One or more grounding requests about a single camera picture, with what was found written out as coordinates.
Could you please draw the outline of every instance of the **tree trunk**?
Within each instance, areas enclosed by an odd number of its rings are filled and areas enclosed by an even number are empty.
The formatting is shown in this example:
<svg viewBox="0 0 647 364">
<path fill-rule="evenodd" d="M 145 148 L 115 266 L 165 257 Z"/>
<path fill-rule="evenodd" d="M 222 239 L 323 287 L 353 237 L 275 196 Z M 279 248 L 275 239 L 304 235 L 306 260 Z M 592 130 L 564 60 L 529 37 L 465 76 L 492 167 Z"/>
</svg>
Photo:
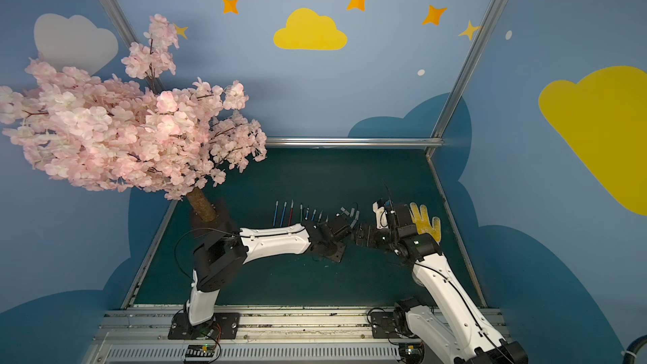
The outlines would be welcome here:
<svg viewBox="0 0 647 364">
<path fill-rule="evenodd" d="M 211 222 L 218 217 L 214 207 L 209 200 L 206 199 L 202 189 L 194 187 L 191 192 L 186 195 L 195 213 L 202 219 L 203 222 Z"/>
</svg>

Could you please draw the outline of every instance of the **orange star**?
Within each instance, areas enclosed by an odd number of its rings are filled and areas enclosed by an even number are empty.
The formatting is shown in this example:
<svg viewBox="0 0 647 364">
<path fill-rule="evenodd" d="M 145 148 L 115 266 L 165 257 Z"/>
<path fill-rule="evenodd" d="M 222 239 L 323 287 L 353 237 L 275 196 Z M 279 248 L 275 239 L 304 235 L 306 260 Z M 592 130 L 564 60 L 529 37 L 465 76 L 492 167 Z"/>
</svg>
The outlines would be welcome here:
<svg viewBox="0 0 647 364">
<path fill-rule="evenodd" d="M 423 21 L 423 25 L 427 23 L 434 23 L 437 26 L 438 23 L 441 22 L 441 16 L 445 10 L 447 10 L 447 7 L 444 9 L 436 9 L 433 6 L 429 6 L 429 14 L 427 14 L 427 18 L 425 19 L 425 21 Z"/>
<path fill-rule="evenodd" d="M 351 0 L 346 10 L 360 9 L 361 11 L 364 11 L 364 1 L 365 0 Z"/>
<path fill-rule="evenodd" d="M 222 0 L 224 2 L 224 10 L 222 11 L 223 13 L 226 12 L 232 12 L 235 14 L 238 14 L 238 10 L 236 10 L 236 3 L 238 0 Z"/>
</svg>

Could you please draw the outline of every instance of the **cotton glove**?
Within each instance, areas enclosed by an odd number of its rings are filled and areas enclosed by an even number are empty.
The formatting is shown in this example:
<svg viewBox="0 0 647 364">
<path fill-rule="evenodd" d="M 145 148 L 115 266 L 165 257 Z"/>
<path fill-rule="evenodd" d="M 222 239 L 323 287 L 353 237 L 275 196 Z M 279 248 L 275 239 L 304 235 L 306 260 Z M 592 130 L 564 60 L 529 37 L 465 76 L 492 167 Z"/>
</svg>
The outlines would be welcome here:
<svg viewBox="0 0 647 364">
<path fill-rule="evenodd" d="M 432 235 L 434 240 L 438 243 L 441 242 L 441 219 L 434 216 L 432 222 L 429 222 L 429 214 L 427 214 L 427 206 L 418 206 L 415 202 L 409 204 L 411 220 L 415 223 L 418 234 L 428 233 Z"/>
</svg>

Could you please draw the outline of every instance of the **yellow cloud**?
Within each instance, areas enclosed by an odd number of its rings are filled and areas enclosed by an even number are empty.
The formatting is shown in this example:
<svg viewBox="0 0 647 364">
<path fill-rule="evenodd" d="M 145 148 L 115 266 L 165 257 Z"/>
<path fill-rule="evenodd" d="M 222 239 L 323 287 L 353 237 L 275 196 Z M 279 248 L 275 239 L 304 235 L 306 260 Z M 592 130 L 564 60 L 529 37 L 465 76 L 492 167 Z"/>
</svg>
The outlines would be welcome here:
<svg viewBox="0 0 647 364">
<path fill-rule="evenodd" d="M 347 41 L 330 17 L 305 8 L 290 14 L 285 28 L 274 34 L 274 44 L 284 50 L 339 50 Z"/>
<path fill-rule="evenodd" d="M 555 81 L 539 107 L 611 196 L 647 215 L 647 73 L 612 66 L 577 84 Z"/>
</svg>

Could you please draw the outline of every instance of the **pink flower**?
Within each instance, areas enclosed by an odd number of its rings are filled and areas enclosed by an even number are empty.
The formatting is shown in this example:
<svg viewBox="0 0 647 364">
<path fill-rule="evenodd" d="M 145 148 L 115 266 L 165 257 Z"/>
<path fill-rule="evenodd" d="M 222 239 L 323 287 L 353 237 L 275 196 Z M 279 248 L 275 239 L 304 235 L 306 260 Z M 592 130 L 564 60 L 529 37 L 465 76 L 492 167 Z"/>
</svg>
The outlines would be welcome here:
<svg viewBox="0 0 647 364">
<path fill-rule="evenodd" d="M 175 72 L 168 52 L 168 46 L 178 46 L 173 25 L 157 14 L 149 37 L 150 47 L 133 43 L 122 60 L 131 77 Z M 245 106 L 248 97 L 237 81 L 223 90 L 198 78 L 195 88 L 157 95 L 115 75 L 101 82 L 83 70 L 59 72 L 38 59 L 26 70 L 39 87 L 22 95 L 0 86 L 0 122 L 23 119 L 3 133 L 52 179 L 92 191 L 165 190 L 166 198 L 179 199 L 204 187 L 207 175 L 222 184 L 225 163 L 243 171 L 249 159 L 266 156 L 267 137 L 257 121 L 249 123 L 238 111 L 216 119 L 222 109 Z"/>
<path fill-rule="evenodd" d="M 247 100 L 249 100 L 249 96 L 244 94 L 243 85 L 238 81 L 234 81 L 234 84 L 225 90 L 222 106 L 225 110 L 240 110 L 245 108 L 245 102 Z"/>
<path fill-rule="evenodd" d="M 162 92 L 157 97 L 157 109 L 160 113 L 174 112 L 177 110 L 177 102 L 172 92 Z"/>
<path fill-rule="evenodd" d="M 182 133 L 182 130 L 180 130 L 180 127 L 175 124 L 173 117 L 162 116 L 160 118 L 160 123 L 157 125 L 155 138 L 159 141 L 166 141 L 169 135 L 179 135 L 180 133 Z"/>
</svg>

